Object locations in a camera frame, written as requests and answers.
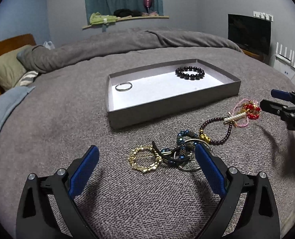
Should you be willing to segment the white wall socket strip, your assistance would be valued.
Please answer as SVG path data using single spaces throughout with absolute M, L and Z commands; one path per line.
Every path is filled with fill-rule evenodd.
M 266 21 L 269 21 L 269 22 L 273 22 L 274 21 L 273 15 L 267 14 L 265 12 L 253 11 L 253 16 L 255 18 L 260 18 L 262 20 L 266 20 Z

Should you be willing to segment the black cloth on sill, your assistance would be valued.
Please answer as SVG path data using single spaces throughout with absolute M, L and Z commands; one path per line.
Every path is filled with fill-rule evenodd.
M 142 12 L 137 10 L 130 10 L 130 9 L 118 9 L 114 11 L 114 16 L 124 18 L 124 17 L 141 17 Z

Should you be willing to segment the grey bed sheet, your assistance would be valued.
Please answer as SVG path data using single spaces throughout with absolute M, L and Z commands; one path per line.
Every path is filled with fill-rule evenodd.
M 238 77 L 239 95 L 129 129 L 110 128 L 105 103 L 109 74 L 193 58 Z M 295 91 L 295 86 L 270 66 L 228 48 L 135 51 L 44 74 L 0 132 L 0 223 L 15 235 L 18 204 L 30 173 L 53 175 L 96 145 L 99 163 L 76 203 L 100 238 L 195 238 L 220 200 L 203 173 L 162 165 L 143 174 L 129 165 L 131 149 L 152 141 L 173 147 L 180 131 L 197 132 L 203 122 L 226 115 L 242 98 L 269 99 L 272 89 Z

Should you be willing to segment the green folded cloth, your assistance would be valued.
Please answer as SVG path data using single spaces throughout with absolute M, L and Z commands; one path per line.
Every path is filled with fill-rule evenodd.
M 101 15 L 99 12 L 92 13 L 89 18 L 90 25 L 108 25 L 115 23 L 118 17 L 114 15 Z

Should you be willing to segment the grey shallow cardboard box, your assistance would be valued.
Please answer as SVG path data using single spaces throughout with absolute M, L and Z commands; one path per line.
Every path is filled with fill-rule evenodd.
M 185 66 L 201 68 L 204 77 L 180 78 L 175 71 Z M 124 82 L 133 87 L 116 91 L 115 86 Z M 107 77 L 107 117 L 112 129 L 122 129 L 236 96 L 240 85 L 238 77 L 196 58 L 124 70 Z

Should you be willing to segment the wooden window sill shelf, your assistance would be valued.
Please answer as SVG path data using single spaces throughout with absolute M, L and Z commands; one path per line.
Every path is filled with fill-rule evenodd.
M 117 22 L 136 21 L 136 20 L 154 20 L 154 19 L 168 20 L 169 16 L 123 17 L 123 18 L 117 18 L 114 22 L 108 22 L 106 19 L 104 19 L 102 23 L 86 25 L 86 26 L 83 26 L 82 29 L 85 30 L 85 29 L 89 29 L 91 27 L 95 27 L 95 26 L 98 26 L 98 25 L 110 25 L 112 23 L 117 23 Z

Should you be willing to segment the wooden tv stand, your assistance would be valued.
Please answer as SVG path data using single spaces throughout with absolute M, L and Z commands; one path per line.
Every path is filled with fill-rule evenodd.
M 242 49 L 243 53 L 251 58 L 254 58 L 260 62 L 263 62 L 264 61 L 264 55 L 259 55 L 259 54 L 256 54 L 256 53 L 252 53 L 250 51 L 247 51 L 247 50 L 244 50 Z

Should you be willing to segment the striped grey pillow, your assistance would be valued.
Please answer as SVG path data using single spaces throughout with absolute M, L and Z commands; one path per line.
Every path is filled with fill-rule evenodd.
M 38 77 L 39 73 L 37 71 L 28 71 L 25 73 L 19 81 L 16 83 L 15 87 L 18 86 L 28 86 L 34 82 L 34 80 Z

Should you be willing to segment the white wifi router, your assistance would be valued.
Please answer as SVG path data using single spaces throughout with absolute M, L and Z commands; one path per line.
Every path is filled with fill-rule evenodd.
M 295 85 L 295 51 L 276 43 L 273 68 L 285 75 Z

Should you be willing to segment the red and gold hair ornament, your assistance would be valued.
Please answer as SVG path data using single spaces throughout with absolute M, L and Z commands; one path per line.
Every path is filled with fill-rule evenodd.
M 257 120 L 260 117 L 261 108 L 256 100 L 242 99 L 223 119 L 224 124 L 231 123 L 234 127 L 243 128 L 249 125 L 250 120 Z

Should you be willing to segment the olive green pillow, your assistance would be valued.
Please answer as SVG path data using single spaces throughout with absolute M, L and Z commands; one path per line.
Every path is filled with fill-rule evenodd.
M 0 56 L 0 86 L 5 91 L 15 87 L 27 72 L 25 67 L 17 59 L 17 54 L 27 48 L 31 48 L 31 45 L 22 46 Z

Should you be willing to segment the black television screen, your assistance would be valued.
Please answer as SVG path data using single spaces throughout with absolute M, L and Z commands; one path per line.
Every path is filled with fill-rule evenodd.
M 228 39 L 253 53 L 269 54 L 272 25 L 252 16 L 228 14 Z

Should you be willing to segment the grey duvet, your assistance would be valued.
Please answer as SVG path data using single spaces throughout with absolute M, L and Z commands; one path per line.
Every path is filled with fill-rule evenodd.
M 95 57 L 179 47 L 229 48 L 242 52 L 238 45 L 223 37 L 164 27 L 102 33 L 52 50 L 35 45 L 19 52 L 16 58 L 28 71 L 49 73 Z

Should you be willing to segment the thin silver bangle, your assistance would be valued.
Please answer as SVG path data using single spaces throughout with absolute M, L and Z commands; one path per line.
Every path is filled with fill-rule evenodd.
M 117 84 L 115 86 L 115 90 L 118 92 L 126 92 L 126 91 L 129 91 L 132 87 L 133 85 L 130 82 L 124 82 L 124 83 Z

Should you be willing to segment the white plastic bag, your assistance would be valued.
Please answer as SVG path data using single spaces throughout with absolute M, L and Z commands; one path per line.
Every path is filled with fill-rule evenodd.
M 46 41 L 43 43 L 43 46 L 49 50 L 55 49 L 55 46 L 52 41 Z

